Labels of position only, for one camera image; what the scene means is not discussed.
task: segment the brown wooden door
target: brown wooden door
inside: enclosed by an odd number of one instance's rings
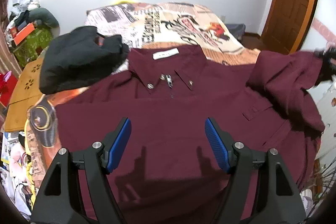
[[[306,35],[315,12],[315,0],[273,0],[261,36],[271,51],[295,52]]]

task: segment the baseboard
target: baseboard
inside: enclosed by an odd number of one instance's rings
[[[247,37],[257,37],[260,39],[260,35],[254,32],[245,32],[244,35],[246,35]]]

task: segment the blue gripper pad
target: blue gripper pad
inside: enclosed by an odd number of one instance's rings
[[[228,152],[209,118],[205,120],[205,134],[207,135],[219,168],[228,173],[230,170]]]
[[[130,119],[126,119],[109,153],[109,163],[106,167],[109,172],[112,172],[112,170],[118,167],[125,147],[127,145],[128,139],[131,135],[131,131],[131,121]]]

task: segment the maroon shirt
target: maroon shirt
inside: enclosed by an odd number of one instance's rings
[[[311,52],[263,51],[255,65],[225,66],[207,60],[199,46],[153,59],[165,50],[132,49],[128,71],[56,107],[60,140],[70,151],[102,140],[122,117],[130,118],[130,140],[108,176],[126,221],[210,223],[229,176],[219,169],[206,138],[208,117],[251,149],[278,149],[301,188],[324,130],[306,91],[322,61]],[[162,75],[171,76],[172,88]],[[80,179],[93,217],[84,174]],[[251,213],[256,181],[254,173],[243,218]]]

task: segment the shirt collar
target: shirt collar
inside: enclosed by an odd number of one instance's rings
[[[172,67],[190,90],[193,90],[194,81],[199,77],[206,65],[207,59],[200,46],[184,45],[157,49],[133,48],[128,54],[128,69],[139,77],[149,93],[155,90],[163,73],[157,67],[157,60],[153,59],[153,53],[164,52],[172,48],[177,48],[179,51],[177,57],[172,61]]]

